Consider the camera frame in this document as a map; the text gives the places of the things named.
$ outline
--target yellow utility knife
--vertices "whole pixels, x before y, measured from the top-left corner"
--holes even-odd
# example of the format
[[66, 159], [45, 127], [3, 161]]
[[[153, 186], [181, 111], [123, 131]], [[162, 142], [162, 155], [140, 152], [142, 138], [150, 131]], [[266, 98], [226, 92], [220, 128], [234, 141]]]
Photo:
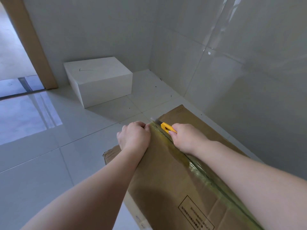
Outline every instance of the yellow utility knife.
[[153, 118], [151, 118], [151, 119], [152, 119], [156, 124], [160, 125], [161, 128], [162, 128], [164, 131], [166, 131], [168, 134], [169, 134], [169, 131], [173, 131], [173, 132], [176, 132], [176, 133], [177, 133], [177, 131], [176, 131], [172, 126], [168, 125], [167, 123], [163, 123], [163, 122], [161, 122], [161, 121], [158, 120], [158, 119], [153, 119]]

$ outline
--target white box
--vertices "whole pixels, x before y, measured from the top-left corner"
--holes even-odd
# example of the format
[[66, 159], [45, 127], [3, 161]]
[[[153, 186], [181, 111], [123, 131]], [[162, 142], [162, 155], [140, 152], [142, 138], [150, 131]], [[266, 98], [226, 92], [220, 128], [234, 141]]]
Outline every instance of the white box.
[[132, 72], [115, 57], [64, 63], [84, 108], [131, 94]]

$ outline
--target cardboard box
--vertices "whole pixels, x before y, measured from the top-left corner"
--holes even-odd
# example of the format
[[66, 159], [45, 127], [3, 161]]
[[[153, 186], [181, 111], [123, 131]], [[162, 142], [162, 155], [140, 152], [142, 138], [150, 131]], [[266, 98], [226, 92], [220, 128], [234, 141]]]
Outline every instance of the cardboard box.
[[84, 108], [131, 94], [132, 72], [115, 57], [66, 62], [64, 67]]
[[[183, 105], [159, 118], [190, 123], [210, 140], [243, 154]], [[151, 142], [129, 185], [125, 204], [141, 229], [262, 229], [229, 187], [204, 163], [180, 152], [170, 136], [151, 123]], [[109, 163], [119, 146], [104, 154]]]

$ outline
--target forearm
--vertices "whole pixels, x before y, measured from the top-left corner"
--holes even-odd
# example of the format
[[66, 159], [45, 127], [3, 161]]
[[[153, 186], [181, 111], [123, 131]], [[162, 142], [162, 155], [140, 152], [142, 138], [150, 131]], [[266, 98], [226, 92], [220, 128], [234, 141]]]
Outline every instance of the forearm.
[[306, 229], [307, 182], [204, 141], [195, 156], [234, 191], [265, 229]]
[[142, 153], [120, 152], [97, 173], [63, 193], [23, 230], [112, 229]]

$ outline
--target person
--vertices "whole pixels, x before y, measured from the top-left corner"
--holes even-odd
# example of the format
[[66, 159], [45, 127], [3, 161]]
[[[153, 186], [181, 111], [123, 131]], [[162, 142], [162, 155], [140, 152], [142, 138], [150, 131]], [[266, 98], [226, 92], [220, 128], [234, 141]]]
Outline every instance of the person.
[[[176, 123], [173, 128], [174, 145], [209, 165], [265, 229], [307, 229], [305, 180], [210, 141], [190, 124]], [[53, 200], [22, 230], [112, 229], [149, 145], [150, 127], [130, 123], [117, 139], [121, 152], [109, 164]]]

